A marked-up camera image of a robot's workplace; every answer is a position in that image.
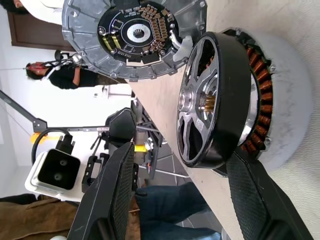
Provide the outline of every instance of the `tiled floor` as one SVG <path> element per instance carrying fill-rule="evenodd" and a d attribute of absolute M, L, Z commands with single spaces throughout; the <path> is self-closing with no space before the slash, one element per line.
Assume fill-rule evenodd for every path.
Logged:
<path fill-rule="evenodd" d="M 143 140 L 146 136 L 142 133 L 139 133 L 139 139 Z M 159 158 L 168 156 L 172 153 L 171 148 L 166 144 L 163 145 L 159 150 Z M 138 164 L 143 163 L 143 155 L 141 153 L 136 154 L 136 162 Z M 181 175 L 187 176 L 187 173 L 184 167 L 181 165 L 180 161 L 177 159 L 176 156 L 168 157 L 161 161 L 157 162 L 157 169 L 164 170 L 168 172 L 175 172 Z M 139 179 L 138 184 L 141 186 L 145 179 L 147 180 L 149 185 L 158 185 L 158 186 L 176 186 L 182 185 L 186 182 L 190 182 L 190 178 L 182 178 L 182 177 L 175 177 L 173 175 L 164 174 L 161 172 L 156 172 L 154 179 L 150 180 L 147 170 L 140 168 L 139 169 Z M 212 211 L 207 211 L 203 213 L 197 213 L 189 217 L 189 219 L 185 220 L 184 222 L 179 223 L 180 226 L 188 227 L 188 228 L 210 228 L 217 232 L 221 232 L 222 226 L 214 213 Z"/>

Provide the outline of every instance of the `circuit board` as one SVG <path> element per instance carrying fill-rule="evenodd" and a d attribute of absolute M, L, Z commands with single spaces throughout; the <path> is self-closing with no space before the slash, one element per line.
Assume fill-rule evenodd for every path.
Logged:
<path fill-rule="evenodd" d="M 114 59 L 144 64 L 166 54 L 172 46 L 170 31 L 178 32 L 174 15 L 152 1 L 108 10 L 97 29 L 101 45 Z"/>

